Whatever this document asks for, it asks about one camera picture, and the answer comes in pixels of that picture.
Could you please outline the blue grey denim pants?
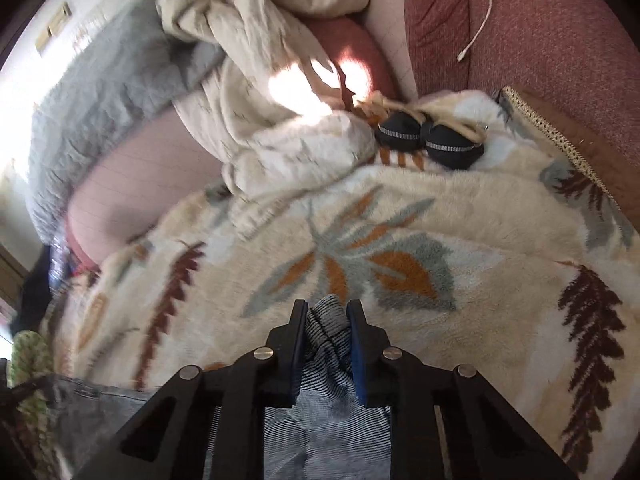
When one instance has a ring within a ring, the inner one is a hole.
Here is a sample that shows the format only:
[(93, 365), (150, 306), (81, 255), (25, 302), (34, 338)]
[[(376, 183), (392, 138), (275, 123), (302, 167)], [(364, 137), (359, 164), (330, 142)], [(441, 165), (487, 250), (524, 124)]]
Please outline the blue grey denim pants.
[[(266, 411), (266, 478), (390, 478), (390, 411), (358, 402), (350, 328), (335, 296), (309, 310), (303, 352), (295, 405)], [(85, 465), (152, 394), (53, 376), (44, 398), (66, 474)]]

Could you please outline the black clothing pile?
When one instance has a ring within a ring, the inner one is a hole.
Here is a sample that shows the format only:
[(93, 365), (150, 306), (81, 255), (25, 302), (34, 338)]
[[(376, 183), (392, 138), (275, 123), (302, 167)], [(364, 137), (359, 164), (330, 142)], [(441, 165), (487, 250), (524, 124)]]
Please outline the black clothing pile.
[(52, 299), (49, 273), (51, 247), (44, 245), (35, 266), (26, 276), (18, 297), (17, 314), (11, 322), (12, 336), (23, 330), (36, 332)]

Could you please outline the green white patterned quilt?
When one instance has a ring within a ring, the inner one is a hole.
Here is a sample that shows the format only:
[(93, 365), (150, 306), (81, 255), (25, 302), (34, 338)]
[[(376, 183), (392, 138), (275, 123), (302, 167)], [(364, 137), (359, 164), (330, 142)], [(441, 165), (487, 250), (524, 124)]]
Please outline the green white patterned quilt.
[(44, 393), (46, 378), (52, 374), (52, 354), (43, 336), (32, 330), (17, 333), (13, 339), (9, 385), (21, 388), (26, 396), (17, 402), (10, 421), (18, 449), (36, 479), (60, 478), (60, 465), (55, 454), (50, 413)]

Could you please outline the cream leaf pattern fleece blanket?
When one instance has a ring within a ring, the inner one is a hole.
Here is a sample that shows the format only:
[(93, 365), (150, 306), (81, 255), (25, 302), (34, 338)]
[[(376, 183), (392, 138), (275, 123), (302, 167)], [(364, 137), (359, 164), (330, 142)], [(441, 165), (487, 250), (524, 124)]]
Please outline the cream leaf pattern fleece blanket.
[(249, 236), (222, 185), (196, 192), (70, 283), (50, 321), (54, 370), (153, 391), (180, 367), (262, 344), (296, 299), (357, 299), (424, 363), (476, 366), (579, 478), (629, 476), (639, 227), (552, 191), (570, 165), (499, 98), (465, 91), (428, 107), (488, 128), (470, 169), (381, 148)]

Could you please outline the pink bed sheet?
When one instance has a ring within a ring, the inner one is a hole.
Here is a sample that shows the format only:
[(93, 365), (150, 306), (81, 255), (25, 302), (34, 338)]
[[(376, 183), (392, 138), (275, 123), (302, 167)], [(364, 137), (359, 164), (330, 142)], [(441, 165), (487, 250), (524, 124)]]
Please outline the pink bed sheet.
[(76, 188), (65, 217), (67, 244), (83, 266), (95, 268), (220, 175), (221, 162), (169, 107), (103, 157)]

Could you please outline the black rhinestone slipper right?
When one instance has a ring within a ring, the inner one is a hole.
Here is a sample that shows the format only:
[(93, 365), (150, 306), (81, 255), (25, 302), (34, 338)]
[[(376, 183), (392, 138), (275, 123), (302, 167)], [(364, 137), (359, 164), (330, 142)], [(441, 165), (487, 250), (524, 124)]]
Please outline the black rhinestone slipper right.
[(486, 133), (453, 119), (426, 122), (420, 136), (430, 159), (452, 170), (468, 170), (485, 151)]

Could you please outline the black rhinestone slipper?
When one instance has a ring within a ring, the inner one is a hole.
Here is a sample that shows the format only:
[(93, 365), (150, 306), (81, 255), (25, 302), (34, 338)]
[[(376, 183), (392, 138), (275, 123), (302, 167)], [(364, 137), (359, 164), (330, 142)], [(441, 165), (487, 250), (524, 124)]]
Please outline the black rhinestone slipper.
[(393, 151), (412, 153), (422, 150), (422, 124), (405, 112), (395, 112), (374, 130), (378, 144)]
[(453, 119), (426, 122), (420, 136), (430, 159), (452, 170), (468, 170), (485, 151), (486, 133)]

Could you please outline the brown cushion with lace trim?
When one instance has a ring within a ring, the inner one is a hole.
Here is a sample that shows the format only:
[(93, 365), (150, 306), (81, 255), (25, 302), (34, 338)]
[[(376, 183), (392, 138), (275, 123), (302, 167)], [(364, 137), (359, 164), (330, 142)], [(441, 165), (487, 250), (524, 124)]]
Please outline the brown cushion with lace trim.
[(499, 99), (510, 115), (570, 168), (551, 179), (551, 189), (569, 202), (583, 203), (599, 218), (610, 207), (639, 226), (639, 168), (608, 144), (539, 96), (504, 87)]

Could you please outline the black rhinestone slipper left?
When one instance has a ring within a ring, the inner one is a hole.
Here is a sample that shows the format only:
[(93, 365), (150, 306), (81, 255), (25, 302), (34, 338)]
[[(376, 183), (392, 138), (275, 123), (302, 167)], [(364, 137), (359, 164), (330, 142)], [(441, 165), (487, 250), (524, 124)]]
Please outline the black rhinestone slipper left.
[(374, 130), (378, 144), (393, 151), (412, 153), (422, 150), (422, 124), (405, 112), (395, 112)]

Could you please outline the cream crumpled cloth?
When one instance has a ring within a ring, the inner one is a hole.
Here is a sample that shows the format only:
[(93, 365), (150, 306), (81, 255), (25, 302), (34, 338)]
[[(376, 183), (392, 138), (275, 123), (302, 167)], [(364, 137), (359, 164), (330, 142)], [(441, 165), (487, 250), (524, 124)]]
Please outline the cream crumpled cloth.
[(342, 18), (369, 0), (157, 0), (163, 29), (226, 58), (175, 109), (222, 163), (231, 194), (282, 200), (366, 162), (370, 126), (346, 110), (336, 66), (304, 18)]

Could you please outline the red upholstered headboard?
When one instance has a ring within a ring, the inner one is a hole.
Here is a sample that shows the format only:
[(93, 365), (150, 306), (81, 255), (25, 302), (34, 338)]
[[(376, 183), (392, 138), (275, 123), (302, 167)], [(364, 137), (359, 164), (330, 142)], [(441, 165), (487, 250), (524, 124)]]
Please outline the red upholstered headboard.
[(370, 0), (309, 28), (388, 96), (528, 89), (638, 162), (639, 51), (604, 0)]

